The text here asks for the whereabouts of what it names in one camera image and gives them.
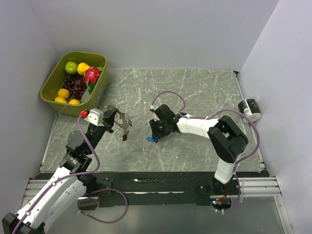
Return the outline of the blue tagged key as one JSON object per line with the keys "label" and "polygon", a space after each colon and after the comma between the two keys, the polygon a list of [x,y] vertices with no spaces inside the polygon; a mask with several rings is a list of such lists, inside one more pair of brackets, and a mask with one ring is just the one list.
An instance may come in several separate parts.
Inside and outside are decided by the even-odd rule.
{"label": "blue tagged key", "polygon": [[151,136],[147,137],[147,140],[148,140],[149,142],[157,143],[157,140],[154,139],[154,138],[151,137]]}

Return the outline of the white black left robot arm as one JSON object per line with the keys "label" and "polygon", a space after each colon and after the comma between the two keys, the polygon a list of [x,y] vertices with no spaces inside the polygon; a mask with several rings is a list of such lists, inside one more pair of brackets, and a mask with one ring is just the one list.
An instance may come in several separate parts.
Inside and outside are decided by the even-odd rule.
{"label": "white black left robot arm", "polygon": [[89,123],[88,129],[68,136],[66,155],[50,180],[23,208],[2,219],[6,234],[44,234],[55,220],[80,196],[95,193],[96,177],[88,171],[90,154],[97,158],[95,147],[105,132],[113,133],[118,108],[109,111],[91,109],[82,111],[78,120]]}

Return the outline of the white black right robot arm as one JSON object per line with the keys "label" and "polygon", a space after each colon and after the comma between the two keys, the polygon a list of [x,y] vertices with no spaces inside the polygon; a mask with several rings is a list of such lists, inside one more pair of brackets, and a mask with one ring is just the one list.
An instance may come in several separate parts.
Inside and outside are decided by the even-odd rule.
{"label": "white black right robot arm", "polygon": [[234,175],[234,165],[249,143],[236,123],[229,116],[198,119],[190,114],[174,114],[166,104],[152,105],[150,111],[154,119],[149,121],[152,130],[149,141],[156,143],[170,133],[193,134],[211,141],[219,157],[213,189],[218,194],[226,193]]}

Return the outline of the orange fruit front right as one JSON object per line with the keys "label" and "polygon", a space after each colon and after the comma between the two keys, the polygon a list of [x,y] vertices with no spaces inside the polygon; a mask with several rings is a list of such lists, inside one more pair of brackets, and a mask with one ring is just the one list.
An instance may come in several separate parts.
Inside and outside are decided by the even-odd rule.
{"label": "orange fruit front right", "polygon": [[68,102],[70,105],[80,105],[80,101],[77,99],[72,99]]}

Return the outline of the orange fruit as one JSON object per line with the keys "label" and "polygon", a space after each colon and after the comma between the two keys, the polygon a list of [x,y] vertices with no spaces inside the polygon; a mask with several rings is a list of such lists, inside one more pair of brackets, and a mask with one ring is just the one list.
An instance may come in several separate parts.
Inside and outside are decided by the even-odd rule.
{"label": "orange fruit", "polygon": [[58,91],[58,97],[61,97],[63,99],[68,99],[70,97],[70,92],[67,89],[60,89]]}
{"label": "orange fruit", "polygon": [[72,99],[68,102],[70,105],[80,105],[80,101],[77,99]]}

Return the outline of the pink dragon fruit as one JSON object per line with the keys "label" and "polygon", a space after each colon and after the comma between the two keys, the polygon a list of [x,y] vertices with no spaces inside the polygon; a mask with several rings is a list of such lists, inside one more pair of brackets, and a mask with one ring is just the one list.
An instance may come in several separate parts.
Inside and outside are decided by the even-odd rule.
{"label": "pink dragon fruit", "polygon": [[102,71],[103,67],[89,67],[84,72],[84,82],[87,86],[88,94],[92,93]]}

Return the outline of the purple grape bunch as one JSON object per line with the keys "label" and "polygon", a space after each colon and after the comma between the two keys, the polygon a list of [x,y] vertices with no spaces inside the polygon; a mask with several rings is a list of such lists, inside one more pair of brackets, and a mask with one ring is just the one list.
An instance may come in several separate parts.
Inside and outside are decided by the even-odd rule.
{"label": "purple grape bunch", "polygon": [[84,76],[80,76],[79,74],[68,74],[64,81],[63,88],[70,92],[70,98],[81,100],[87,89],[84,82]]}

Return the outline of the olive green plastic bin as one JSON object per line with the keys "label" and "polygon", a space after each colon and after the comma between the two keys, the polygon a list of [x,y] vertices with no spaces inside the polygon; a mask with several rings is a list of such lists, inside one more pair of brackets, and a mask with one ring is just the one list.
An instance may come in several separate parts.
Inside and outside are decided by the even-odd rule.
{"label": "olive green plastic bin", "polygon": [[[96,82],[90,82],[91,92],[85,83],[84,75],[69,74],[65,71],[67,63],[87,65],[99,68]],[[109,75],[107,60],[104,56],[93,53],[74,51],[65,54],[55,66],[40,91],[43,101],[50,104],[57,112],[78,117],[85,109],[97,108],[107,87]]]}

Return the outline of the orange fruit upper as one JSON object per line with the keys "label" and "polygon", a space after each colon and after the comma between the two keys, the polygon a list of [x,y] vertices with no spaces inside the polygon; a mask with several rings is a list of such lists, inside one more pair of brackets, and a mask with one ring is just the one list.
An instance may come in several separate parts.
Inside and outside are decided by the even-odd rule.
{"label": "orange fruit upper", "polygon": [[60,89],[58,91],[58,97],[61,97],[63,99],[68,99],[70,97],[70,92],[67,89]]}

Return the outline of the yellow lemon front left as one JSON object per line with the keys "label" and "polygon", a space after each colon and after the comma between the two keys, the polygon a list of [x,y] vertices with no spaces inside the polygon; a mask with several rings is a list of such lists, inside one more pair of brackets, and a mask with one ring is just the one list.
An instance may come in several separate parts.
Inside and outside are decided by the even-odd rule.
{"label": "yellow lemon front left", "polygon": [[63,97],[59,97],[59,96],[57,96],[57,97],[54,99],[54,101],[57,102],[57,103],[67,104],[67,100],[64,99]]}

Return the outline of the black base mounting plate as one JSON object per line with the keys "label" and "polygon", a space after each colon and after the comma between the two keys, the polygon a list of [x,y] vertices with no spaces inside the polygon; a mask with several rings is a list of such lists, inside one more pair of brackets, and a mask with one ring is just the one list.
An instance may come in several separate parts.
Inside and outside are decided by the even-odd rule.
{"label": "black base mounting plate", "polygon": [[212,172],[95,173],[84,197],[97,198],[99,207],[117,205],[196,204],[209,206],[213,196],[238,195],[237,180],[221,185]]}

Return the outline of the green apple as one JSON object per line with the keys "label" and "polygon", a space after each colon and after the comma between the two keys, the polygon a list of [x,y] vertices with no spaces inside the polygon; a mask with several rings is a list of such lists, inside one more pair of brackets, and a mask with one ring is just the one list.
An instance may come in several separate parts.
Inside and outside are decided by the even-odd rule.
{"label": "green apple", "polygon": [[78,65],[75,62],[69,61],[65,64],[64,70],[67,74],[74,75],[77,73]]}

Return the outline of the black white tape roll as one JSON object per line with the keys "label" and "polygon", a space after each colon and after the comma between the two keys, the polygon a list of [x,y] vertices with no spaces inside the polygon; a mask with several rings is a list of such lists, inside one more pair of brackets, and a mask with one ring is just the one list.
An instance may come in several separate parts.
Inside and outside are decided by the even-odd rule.
{"label": "black white tape roll", "polygon": [[238,103],[240,113],[245,115],[250,121],[256,122],[262,117],[259,105],[254,98],[247,98]]}

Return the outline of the aluminium rail frame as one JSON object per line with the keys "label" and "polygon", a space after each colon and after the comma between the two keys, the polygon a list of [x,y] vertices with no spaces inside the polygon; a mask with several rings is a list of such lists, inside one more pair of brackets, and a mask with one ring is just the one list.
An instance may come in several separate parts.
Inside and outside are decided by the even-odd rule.
{"label": "aluminium rail frame", "polygon": [[[290,223],[290,219],[288,213],[285,208],[284,201],[282,199],[282,192],[278,185],[277,179],[275,177],[241,177],[235,178],[237,180],[239,193],[238,195],[234,196],[213,196],[210,199],[211,204],[213,205],[216,203],[218,198],[225,199],[225,198],[233,198],[239,197],[239,201],[243,202],[243,199],[246,197],[273,197],[275,200],[275,204],[277,207],[277,212],[280,217],[280,221],[283,227],[283,230],[287,234],[293,233],[293,228]],[[97,199],[92,197],[84,197],[83,195],[80,196],[77,200],[84,200],[84,199]]]}

